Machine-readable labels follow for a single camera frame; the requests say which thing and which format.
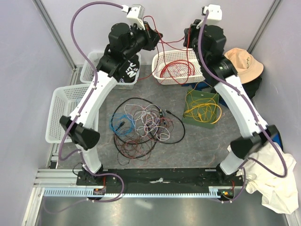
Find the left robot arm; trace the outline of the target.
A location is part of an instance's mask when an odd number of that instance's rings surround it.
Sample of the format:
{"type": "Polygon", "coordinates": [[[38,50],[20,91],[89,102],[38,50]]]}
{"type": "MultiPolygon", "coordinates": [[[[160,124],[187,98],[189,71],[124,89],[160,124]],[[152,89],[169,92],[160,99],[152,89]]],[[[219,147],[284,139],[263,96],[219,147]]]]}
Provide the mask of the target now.
{"type": "Polygon", "coordinates": [[[137,53],[152,51],[160,40],[161,33],[153,30],[148,22],[141,24],[117,23],[108,35],[109,43],[97,65],[89,58],[86,61],[94,72],[93,79],[76,108],[68,116],[61,116],[60,124],[82,157],[87,180],[93,185],[103,181],[103,167],[96,145],[100,134],[92,129],[92,123],[108,94],[119,83],[135,79],[140,63],[137,53]]]}

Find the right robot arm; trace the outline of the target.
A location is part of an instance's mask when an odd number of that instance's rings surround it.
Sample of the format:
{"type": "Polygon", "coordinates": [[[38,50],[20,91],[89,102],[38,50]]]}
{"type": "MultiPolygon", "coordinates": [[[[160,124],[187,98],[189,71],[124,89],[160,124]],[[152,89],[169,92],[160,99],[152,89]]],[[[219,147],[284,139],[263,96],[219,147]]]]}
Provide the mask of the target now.
{"type": "Polygon", "coordinates": [[[250,155],[269,142],[279,157],[280,149],[272,141],[278,130],[259,115],[246,94],[232,62],[224,55],[226,37],[223,29],[196,19],[184,30],[183,45],[192,49],[207,83],[222,97],[234,116],[241,136],[230,143],[231,152],[217,165],[215,179],[227,185],[250,155]]]}

